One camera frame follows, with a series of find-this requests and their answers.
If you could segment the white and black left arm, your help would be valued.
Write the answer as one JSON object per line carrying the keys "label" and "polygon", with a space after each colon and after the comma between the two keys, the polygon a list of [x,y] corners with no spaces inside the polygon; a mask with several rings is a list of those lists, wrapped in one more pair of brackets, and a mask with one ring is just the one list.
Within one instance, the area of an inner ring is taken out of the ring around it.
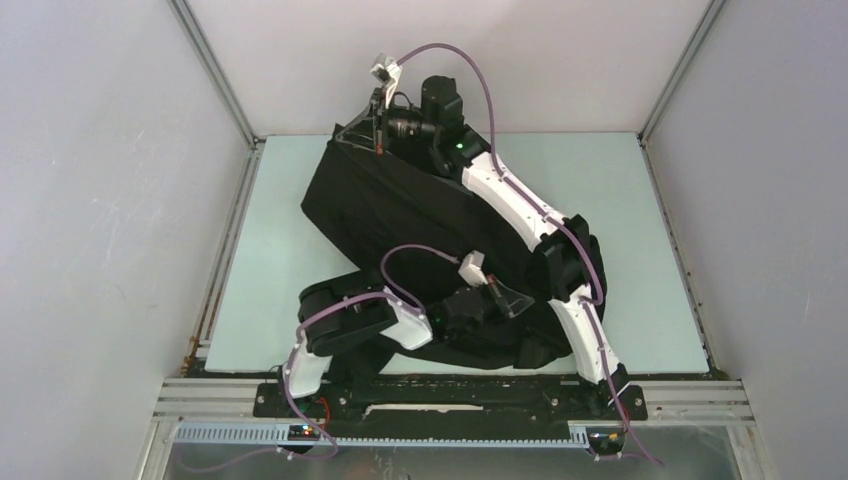
{"label": "white and black left arm", "polygon": [[394,354],[475,369],[510,365],[522,343],[518,319],[535,302],[486,275],[418,310],[373,271],[314,284],[299,301],[296,340],[277,395],[297,417],[312,411],[323,375],[343,354],[364,354],[369,375]]}

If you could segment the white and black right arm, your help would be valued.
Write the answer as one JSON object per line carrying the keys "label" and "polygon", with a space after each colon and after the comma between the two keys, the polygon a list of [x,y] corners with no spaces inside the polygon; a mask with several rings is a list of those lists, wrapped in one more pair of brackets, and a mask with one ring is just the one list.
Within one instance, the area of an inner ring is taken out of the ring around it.
{"label": "white and black right arm", "polygon": [[556,319],[574,356],[585,411],[606,418],[622,403],[630,375],[602,327],[607,288],[597,239],[587,221],[545,203],[501,160],[493,138],[465,119],[454,79],[431,76],[418,104],[399,106],[394,80],[374,89],[356,117],[333,139],[377,158],[391,157],[455,185],[498,217],[528,252],[523,269],[530,295]]}

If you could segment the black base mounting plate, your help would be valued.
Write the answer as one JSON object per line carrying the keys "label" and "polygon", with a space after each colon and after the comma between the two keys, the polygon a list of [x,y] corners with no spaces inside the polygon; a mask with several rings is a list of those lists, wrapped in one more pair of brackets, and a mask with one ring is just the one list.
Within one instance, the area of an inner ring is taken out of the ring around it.
{"label": "black base mounting plate", "polygon": [[367,385],[324,382],[293,404],[275,381],[257,387],[253,417],[293,420],[296,409],[326,421],[340,442],[568,440],[580,422],[619,426],[648,417],[640,386],[614,400],[606,384],[575,375],[386,375]]}

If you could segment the aluminium frame rail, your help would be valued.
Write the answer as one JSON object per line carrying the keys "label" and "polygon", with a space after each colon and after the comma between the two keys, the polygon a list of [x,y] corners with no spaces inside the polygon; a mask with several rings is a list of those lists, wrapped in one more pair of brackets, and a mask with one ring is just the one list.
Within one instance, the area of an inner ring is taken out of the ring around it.
{"label": "aluminium frame rail", "polygon": [[635,375],[624,411],[574,375],[381,375],[297,416],[272,373],[163,382],[135,475],[771,479],[743,384]]}

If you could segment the black jacket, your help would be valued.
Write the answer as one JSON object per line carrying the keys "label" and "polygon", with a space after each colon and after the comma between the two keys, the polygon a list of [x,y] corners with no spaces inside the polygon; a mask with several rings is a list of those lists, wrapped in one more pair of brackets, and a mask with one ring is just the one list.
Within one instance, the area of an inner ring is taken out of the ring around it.
{"label": "black jacket", "polygon": [[[486,275],[530,295],[522,274],[528,252],[496,214],[403,160],[338,144],[336,127],[301,208],[354,272],[375,272],[403,301],[423,310],[467,285],[458,269],[477,250],[485,255]],[[518,357],[504,367],[536,369],[573,356],[554,316],[532,297],[535,303],[517,323]]]}

